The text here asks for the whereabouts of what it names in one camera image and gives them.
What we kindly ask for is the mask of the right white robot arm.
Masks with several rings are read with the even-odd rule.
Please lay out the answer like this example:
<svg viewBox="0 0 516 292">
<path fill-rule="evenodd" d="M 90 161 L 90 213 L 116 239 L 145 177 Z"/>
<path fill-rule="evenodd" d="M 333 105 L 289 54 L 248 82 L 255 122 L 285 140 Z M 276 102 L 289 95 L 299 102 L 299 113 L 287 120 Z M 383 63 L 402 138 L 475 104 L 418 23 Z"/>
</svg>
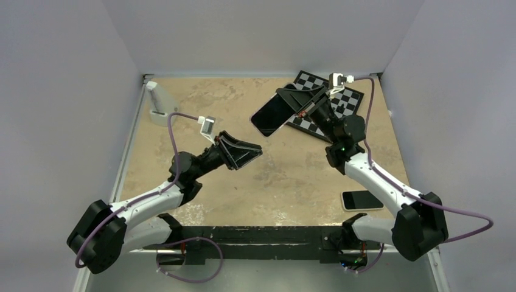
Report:
<svg viewBox="0 0 516 292">
<path fill-rule="evenodd" d="M 337 117 L 325 86 L 312 90 L 284 87 L 276 94 L 294 115 L 309 116 L 331 141 L 325 149 L 329 165 L 361 184 L 393 215 L 387 220 L 362 213 L 344 221 L 343 246 L 355 248 L 365 241 L 386 243 L 413 262 L 448 239 L 441 199 L 403 184 L 372 160 L 368 148 L 360 146 L 366 139 L 363 117 Z"/>
</svg>

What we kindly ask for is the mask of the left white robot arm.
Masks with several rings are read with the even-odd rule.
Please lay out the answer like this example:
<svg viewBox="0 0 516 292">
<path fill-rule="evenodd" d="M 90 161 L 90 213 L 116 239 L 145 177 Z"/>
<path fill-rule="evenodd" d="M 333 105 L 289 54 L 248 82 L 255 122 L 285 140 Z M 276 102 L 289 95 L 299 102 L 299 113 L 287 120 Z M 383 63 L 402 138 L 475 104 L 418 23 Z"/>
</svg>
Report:
<svg viewBox="0 0 516 292">
<path fill-rule="evenodd" d="M 127 251 L 154 244 L 176 248 L 181 232 L 165 212 L 192 201 L 202 188 L 198 182 L 202 176 L 221 166 L 239 170 L 262 153 L 260 145 L 238 140 L 226 131 L 214 136 L 199 155 L 176 151 L 170 176 L 159 186 L 129 200 L 97 200 L 87 207 L 66 241 L 75 253 L 75 267 L 99 274 Z"/>
</svg>

